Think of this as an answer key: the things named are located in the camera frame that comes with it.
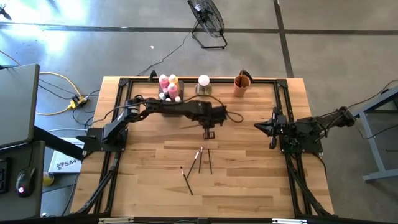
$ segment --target bottle cap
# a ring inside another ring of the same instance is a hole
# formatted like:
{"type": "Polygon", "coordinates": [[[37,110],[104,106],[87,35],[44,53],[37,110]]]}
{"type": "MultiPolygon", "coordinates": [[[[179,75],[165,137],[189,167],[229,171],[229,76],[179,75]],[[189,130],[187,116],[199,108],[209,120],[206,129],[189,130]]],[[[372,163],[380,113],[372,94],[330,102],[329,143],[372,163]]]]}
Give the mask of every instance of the bottle cap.
{"type": "Polygon", "coordinates": [[[210,78],[207,75],[201,75],[199,76],[198,82],[201,86],[207,86],[210,83],[210,78]]]}
{"type": "Polygon", "coordinates": [[[160,80],[166,80],[166,79],[167,79],[167,76],[165,74],[161,74],[160,77],[159,77],[159,81],[160,80]]]}
{"type": "Polygon", "coordinates": [[[176,87],[176,86],[175,86],[174,83],[170,83],[170,84],[169,84],[169,87],[167,87],[167,89],[169,89],[169,90],[174,90],[175,87],[176,87]]]}
{"type": "Polygon", "coordinates": [[[175,80],[176,76],[174,74],[171,74],[169,77],[169,80],[175,80]]]}

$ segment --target electric fan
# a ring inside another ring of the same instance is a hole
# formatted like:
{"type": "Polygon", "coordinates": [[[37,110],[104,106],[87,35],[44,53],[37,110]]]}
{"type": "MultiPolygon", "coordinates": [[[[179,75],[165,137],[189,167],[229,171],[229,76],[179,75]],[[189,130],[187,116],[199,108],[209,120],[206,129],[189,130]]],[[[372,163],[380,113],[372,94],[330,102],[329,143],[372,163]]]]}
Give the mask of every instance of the electric fan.
{"type": "Polygon", "coordinates": [[[224,38],[224,22],[214,2],[212,0],[188,0],[188,4],[197,20],[192,30],[192,37],[200,44],[203,49],[224,49],[227,45],[227,42],[224,38]],[[193,34],[193,31],[199,26],[199,24],[212,37],[222,37],[225,45],[211,47],[204,46],[193,34]]]}

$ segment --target wooden tabletop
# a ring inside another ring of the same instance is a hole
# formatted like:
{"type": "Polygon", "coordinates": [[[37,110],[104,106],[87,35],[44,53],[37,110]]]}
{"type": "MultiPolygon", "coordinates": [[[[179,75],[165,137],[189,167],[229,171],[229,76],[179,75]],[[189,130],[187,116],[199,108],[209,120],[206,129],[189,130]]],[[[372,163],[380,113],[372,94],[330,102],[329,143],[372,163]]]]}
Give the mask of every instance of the wooden tabletop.
{"type": "MultiPolygon", "coordinates": [[[[94,120],[103,118],[113,109],[119,78],[104,77],[94,120]]],[[[303,79],[288,78],[287,81],[295,119],[311,116],[303,79]]],[[[129,124],[112,216],[294,216],[284,155],[278,148],[270,150],[270,139],[253,126],[271,117],[275,106],[272,85],[251,85],[243,98],[231,96],[232,83],[212,85],[212,95],[220,99],[228,111],[242,114],[244,121],[225,121],[222,127],[213,129],[216,138],[209,141],[203,140],[202,127],[181,129],[197,124],[185,117],[165,118],[161,114],[151,114],[141,122],[129,124]],[[213,175],[210,174],[207,152],[204,152],[201,173],[198,173],[197,161],[188,180],[192,196],[181,175],[180,166],[188,173],[201,146],[210,148],[213,175]]],[[[194,86],[193,83],[185,84],[185,97],[194,95],[194,86]]],[[[135,83],[132,88],[132,97],[141,94],[144,98],[156,98],[157,93],[158,86],[154,83],[135,83]]],[[[217,105],[210,98],[201,100],[217,105]]],[[[111,116],[108,116],[107,120],[96,123],[95,127],[103,127],[110,121],[111,116]]],[[[72,212],[81,208],[98,185],[103,157],[103,152],[95,152],[83,161],[72,212]]],[[[303,154],[302,159],[309,189],[324,208],[333,213],[321,162],[312,154],[303,154]]],[[[106,204],[107,192],[108,187],[105,189],[102,209],[106,204]]],[[[298,194],[302,204],[301,192],[298,191],[298,194]]]]}

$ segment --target concrete floor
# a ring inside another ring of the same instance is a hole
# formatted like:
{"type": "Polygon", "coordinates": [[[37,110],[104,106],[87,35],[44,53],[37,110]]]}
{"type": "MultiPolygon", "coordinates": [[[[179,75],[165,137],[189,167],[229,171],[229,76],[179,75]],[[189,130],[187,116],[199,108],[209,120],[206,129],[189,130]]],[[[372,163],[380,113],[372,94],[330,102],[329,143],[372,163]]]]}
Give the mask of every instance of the concrete floor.
{"type": "MultiPolygon", "coordinates": [[[[14,22],[191,28],[195,20],[186,1],[165,2],[21,0],[10,2],[6,9],[14,22]]],[[[214,2],[227,28],[278,28],[273,0],[214,2]]],[[[393,0],[279,2],[286,29],[398,29],[395,13],[398,2],[393,0]]],[[[173,32],[41,31],[29,26],[23,30],[0,30],[0,49],[22,64],[39,63],[41,71],[64,74],[82,93],[89,93],[100,88],[104,75],[137,75],[176,48],[185,35],[173,32]]],[[[209,39],[206,34],[198,36],[203,40],[219,41],[209,39]]],[[[279,34],[227,33],[225,37],[229,45],[217,51],[203,50],[188,38],[180,50],[154,69],[158,73],[177,75],[231,76],[244,67],[255,77],[287,76],[279,34]]],[[[294,77],[305,79],[313,115],[368,98],[398,77],[398,35],[287,35],[286,38],[294,77]]],[[[11,63],[0,55],[0,64],[11,63]]],[[[62,79],[42,78],[72,90],[62,79]]],[[[67,101],[39,90],[37,111],[53,112],[67,104],[67,101]]],[[[80,121],[86,121],[90,116],[78,113],[80,121]]],[[[71,111],[58,116],[36,116],[36,125],[44,129],[82,128],[73,121],[71,111]]],[[[55,134],[72,137],[81,133],[55,134]]],[[[371,184],[362,181],[363,174],[375,172],[377,168],[368,142],[361,139],[358,131],[355,128],[332,129],[330,137],[322,143],[335,213],[341,217],[398,222],[398,178],[371,184]]],[[[45,170],[51,155],[52,151],[46,150],[45,170]]],[[[391,156],[398,159],[396,153],[391,156]]],[[[74,175],[60,175],[52,188],[70,185],[74,180],[74,175]]],[[[42,212],[60,215],[70,191],[71,187],[65,187],[44,193],[42,212]]]]}

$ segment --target yellow object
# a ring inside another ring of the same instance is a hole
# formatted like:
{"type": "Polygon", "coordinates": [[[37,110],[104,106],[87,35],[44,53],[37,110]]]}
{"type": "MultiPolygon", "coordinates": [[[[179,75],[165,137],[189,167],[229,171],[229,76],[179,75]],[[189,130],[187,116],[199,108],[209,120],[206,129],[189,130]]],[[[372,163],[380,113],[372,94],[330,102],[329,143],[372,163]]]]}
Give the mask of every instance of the yellow object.
{"type": "Polygon", "coordinates": [[[177,88],[178,88],[178,92],[180,92],[180,85],[178,83],[178,77],[174,74],[171,74],[169,77],[169,83],[174,83],[177,88]]]}
{"type": "Polygon", "coordinates": [[[54,175],[48,172],[43,172],[43,185],[48,187],[54,183],[54,175]]]}
{"type": "MultiPolygon", "coordinates": [[[[56,75],[58,77],[66,79],[74,87],[74,89],[76,90],[77,94],[79,95],[79,101],[77,102],[78,103],[77,105],[79,105],[81,102],[83,102],[84,96],[80,95],[79,90],[76,88],[75,84],[73,84],[72,81],[69,80],[69,78],[67,78],[67,77],[65,77],[65,76],[63,76],[61,74],[55,73],[55,72],[40,72],[39,75],[56,75]]],[[[39,112],[36,112],[36,114],[37,115],[43,115],[43,116],[56,115],[56,114],[63,113],[65,111],[69,110],[69,109],[75,109],[77,107],[77,105],[75,104],[75,102],[73,100],[71,100],[70,104],[65,109],[63,109],[61,111],[54,112],[54,113],[39,113],[39,112]]]]}

